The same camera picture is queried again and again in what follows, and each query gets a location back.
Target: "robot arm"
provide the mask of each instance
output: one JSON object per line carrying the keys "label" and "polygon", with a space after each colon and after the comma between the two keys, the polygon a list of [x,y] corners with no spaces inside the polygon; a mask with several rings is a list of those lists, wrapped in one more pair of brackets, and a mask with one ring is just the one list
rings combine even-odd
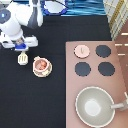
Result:
{"label": "robot arm", "polygon": [[40,0],[29,0],[29,5],[12,2],[7,9],[15,15],[20,25],[35,29],[43,23]]}

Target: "bowl rim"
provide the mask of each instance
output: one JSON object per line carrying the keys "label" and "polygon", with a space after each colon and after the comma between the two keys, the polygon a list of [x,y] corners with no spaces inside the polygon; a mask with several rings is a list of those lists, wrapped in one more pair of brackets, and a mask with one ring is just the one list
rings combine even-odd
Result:
{"label": "bowl rim", "polygon": [[76,108],[77,115],[79,116],[79,118],[80,118],[85,124],[87,124],[87,125],[90,126],[90,127],[94,127],[94,128],[96,128],[96,127],[99,127],[99,128],[100,128],[100,127],[105,127],[105,126],[107,126],[108,124],[110,124],[110,123],[112,122],[112,120],[113,120],[113,118],[114,118],[114,116],[115,116],[115,109],[113,109],[112,116],[111,116],[110,120],[109,120],[106,124],[104,124],[104,125],[97,125],[97,126],[96,126],[96,125],[91,125],[91,124],[89,124],[89,123],[86,122],[86,121],[81,117],[81,115],[79,114],[78,107],[77,107],[77,102],[78,102],[79,96],[80,96],[85,90],[89,90],[89,89],[98,89],[98,90],[103,91],[103,92],[106,93],[107,96],[110,98],[112,104],[114,104],[114,101],[113,101],[112,97],[111,97],[110,94],[109,94],[107,91],[105,91],[104,89],[102,89],[102,88],[100,88],[100,87],[96,87],[96,86],[86,87],[86,88],[82,89],[82,90],[78,93],[78,95],[77,95],[77,97],[76,97],[75,108]]}

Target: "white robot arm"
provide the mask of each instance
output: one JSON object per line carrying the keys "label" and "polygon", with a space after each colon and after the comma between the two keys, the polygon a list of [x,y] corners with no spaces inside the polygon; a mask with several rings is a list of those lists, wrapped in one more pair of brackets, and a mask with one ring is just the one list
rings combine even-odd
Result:
{"label": "white robot arm", "polygon": [[[23,41],[24,37],[21,25],[35,29],[40,27],[42,23],[43,15],[40,0],[29,0],[29,5],[12,2],[7,8],[0,9],[0,29],[6,35],[5,37],[2,37],[2,39],[4,40],[4,38],[8,37],[10,39],[8,41],[9,43],[11,41],[12,43],[14,41],[18,42],[19,40],[20,42],[21,40]],[[29,38],[29,46],[37,46],[38,41],[36,40],[35,44],[32,44],[34,41],[35,38]]]}

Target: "cable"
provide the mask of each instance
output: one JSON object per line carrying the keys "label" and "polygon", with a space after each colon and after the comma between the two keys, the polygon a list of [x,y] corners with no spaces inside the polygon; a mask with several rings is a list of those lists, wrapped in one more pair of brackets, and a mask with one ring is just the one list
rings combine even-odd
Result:
{"label": "cable", "polygon": [[60,1],[57,1],[57,0],[44,0],[44,1],[57,2],[57,3],[59,3],[59,4],[63,5],[63,6],[65,6],[66,8],[68,8],[68,9],[69,9],[69,7],[68,7],[68,6],[64,5],[63,3],[61,3]]}

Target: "cup handle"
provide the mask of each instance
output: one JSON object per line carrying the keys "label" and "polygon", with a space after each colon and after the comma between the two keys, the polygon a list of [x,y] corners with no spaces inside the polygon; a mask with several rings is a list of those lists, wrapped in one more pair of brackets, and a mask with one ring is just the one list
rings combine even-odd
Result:
{"label": "cup handle", "polygon": [[39,57],[39,56],[37,56],[37,57],[35,57],[35,58],[34,58],[34,60],[38,60],[38,59],[40,59],[40,57]]}
{"label": "cup handle", "polygon": [[43,75],[43,76],[46,76],[47,74],[48,74],[48,70],[42,72],[42,75]]}

